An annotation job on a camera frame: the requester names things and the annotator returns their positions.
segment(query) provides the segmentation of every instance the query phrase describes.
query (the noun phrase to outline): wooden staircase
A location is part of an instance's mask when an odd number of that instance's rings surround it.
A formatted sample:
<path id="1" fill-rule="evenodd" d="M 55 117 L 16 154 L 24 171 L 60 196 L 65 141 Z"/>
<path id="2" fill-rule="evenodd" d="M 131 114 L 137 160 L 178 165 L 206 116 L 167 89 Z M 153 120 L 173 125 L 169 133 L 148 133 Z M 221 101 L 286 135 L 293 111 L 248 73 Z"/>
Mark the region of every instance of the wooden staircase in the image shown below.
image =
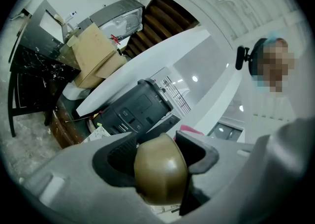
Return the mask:
<path id="1" fill-rule="evenodd" d="M 148 48 L 198 24 L 173 0 L 151 0 L 144 12 L 143 30 L 130 37 L 123 53 L 133 59 Z"/>

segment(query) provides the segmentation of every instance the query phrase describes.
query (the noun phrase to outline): stair step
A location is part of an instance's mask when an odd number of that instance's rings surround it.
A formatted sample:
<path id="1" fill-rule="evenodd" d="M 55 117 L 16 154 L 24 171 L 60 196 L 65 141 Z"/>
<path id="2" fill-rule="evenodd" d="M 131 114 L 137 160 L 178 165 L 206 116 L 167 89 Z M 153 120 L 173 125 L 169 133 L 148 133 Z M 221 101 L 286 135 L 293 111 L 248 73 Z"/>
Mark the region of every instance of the stair step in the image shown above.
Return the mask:
<path id="1" fill-rule="evenodd" d="M 159 35 L 157 35 L 156 32 L 152 30 L 147 24 L 143 25 L 143 32 L 153 44 L 158 44 L 163 41 Z"/>
<path id="2" fill-rule="evenodd" d="M 148 39 L 148 37 L 142 31 L 137 32 L 136 35 L 138 39 L 142 42 L 142 44 L 145 44 L 148 48 L 154 46 L 154 44 Z"/>
<path id="3" fill-rule="evenodd" d="M 147 49 L 136 37 L 131 37 L 130 39 L 141 52 L 144 52 Z"/>
<path id="4" fill-rule="evenodd" d="M 126 53 L 129 57 L 131 57 L 132 59 L 133 59 L 134 57 L 136 57 L 136 55 L 135 55 L 130 49 L 126 49 L 126 50 L 125 50 L 125 53 Z"/>
<path id="5" fill-rule="evenodd" d="M 199 24 L 199 22 L 196 20 L 196 21 L 193 21 L 185 30 L 189 30 L 191 28 L 194 28 L 196 27 L 197 25 Z"/>
<path id="6" fill-rule="evenodd" d="M 144 19 L 149 23 L 152 29 L 162 38 L 167 39 L 172 36 L 172 34 L 152 15 L 147 14 L 144 16 Z"/>
<path id="7" fill-rule="evenodd" d="M 179 26 L 169 15 L 157 6 L 150 6 L 152 16 L 154 16 L 161 24 L 166 26 L 168 30 L 171 30 L 173 35 L 183 32 L 183 28 Z"/>
<path id="8" fill-rule="evenodd" d="M 183 17 L 177 10 L 175 10 L 173 6 L 169 6 L 162 0 L 156 0 L 155 4 L 167 15 L 169 15 L 173 20 L 176 20 L 176 22 L 178 22 L 182 26 L 182 28 L 186 29 L 191 24 L 191 22 Z"/>
<path id="9" fill-rule="evenodd" d="M 136 56 L 138 56 L 141 53 L 134 44 L 129 44 L 129 47 Z"/>
<path id="10" fill-rule="evenodd" d="M 165 4 L 172 6 L 173 9 L 175 9 L 177 12 L 179 12 L 185 19 L 187 19 L 190 23 L 192 23 L 193 21 L 195 21 L 195 17 L 193 15 L 191 15 L 188 11 L 185 10 L 185 8 L 183 8 L 182 6 L 180 6 L 178 3 L 176 3 L 173 0 L 161 0 L 163 1 Z"/>

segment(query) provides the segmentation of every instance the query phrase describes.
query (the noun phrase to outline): marble floor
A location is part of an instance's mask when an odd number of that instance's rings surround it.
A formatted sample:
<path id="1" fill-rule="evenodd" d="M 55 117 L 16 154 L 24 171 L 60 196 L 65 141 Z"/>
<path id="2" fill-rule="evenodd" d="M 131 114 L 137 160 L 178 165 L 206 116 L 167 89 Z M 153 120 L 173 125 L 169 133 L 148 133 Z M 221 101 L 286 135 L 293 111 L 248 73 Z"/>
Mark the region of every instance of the marble floor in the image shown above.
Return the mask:
<path id="1" fill-rule="evenodd" d="M 9 174 L 18 182 L 61 150 L 44 125 L 42 112 L 14 117 L 16 137 L 11 136 L 7 116 L 8 59 L 22 24 L 23 18 L 7 20 L 0 33 L 0 151 Z"/>

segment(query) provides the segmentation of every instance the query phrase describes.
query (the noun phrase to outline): red object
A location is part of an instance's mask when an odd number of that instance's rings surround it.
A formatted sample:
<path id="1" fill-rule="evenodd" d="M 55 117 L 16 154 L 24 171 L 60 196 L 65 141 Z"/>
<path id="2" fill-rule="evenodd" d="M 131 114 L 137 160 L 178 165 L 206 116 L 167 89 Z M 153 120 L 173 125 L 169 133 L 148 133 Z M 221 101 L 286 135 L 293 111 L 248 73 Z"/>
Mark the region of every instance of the red object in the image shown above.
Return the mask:
<path id="1" fill-rule="evenodd" d="M 187 125 L 181 125 L 180 130 L 182 130 L 182 131 L 189 131 L 189 132 L 192 132 L 192 133 L 197 133 L 197 134 L 199 134 L 199 135 L 204 135 L 204 133 L 199 132 L 199 131 L 197 131 L 197 130 L 195 130 L 195 129 L 193 129 L 192 127 L 189 127 L 189 126 L 187 126 Z"/>
<path id="2" fill-rule="evenodd" d="M 114 40 L 117 44 L 120 45 L 120 42 L 118 41 L 118 39 L 117 39 L 114 35 L 111 34 L 111 37 L 113 38 L 113 40 Z"/>

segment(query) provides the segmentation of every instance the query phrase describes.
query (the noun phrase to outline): cardboard box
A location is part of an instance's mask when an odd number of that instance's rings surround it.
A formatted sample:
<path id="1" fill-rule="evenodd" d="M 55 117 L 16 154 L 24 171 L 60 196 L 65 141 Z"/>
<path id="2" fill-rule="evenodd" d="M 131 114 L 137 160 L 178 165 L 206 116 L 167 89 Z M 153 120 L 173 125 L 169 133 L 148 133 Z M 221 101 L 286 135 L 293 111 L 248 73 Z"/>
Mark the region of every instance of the cardboard box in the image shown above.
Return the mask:
<path id="1" fill-rule="evenodd" d="M 104 79 L 95 74 L 116 53 L 116 48 L 96 24 L 91 24 L 78 36 L 72 49 L 81 68 L 74 79 L 75 85 L 79 88 L 97 87 Z"/>
<path id="2" fill-rule="evenodd" d="M 127 59 L 124 56 L 115 53 L 96 71 L 95 75 L 99 78 L 107 79 L 113 72 L 126 63 Z"/>

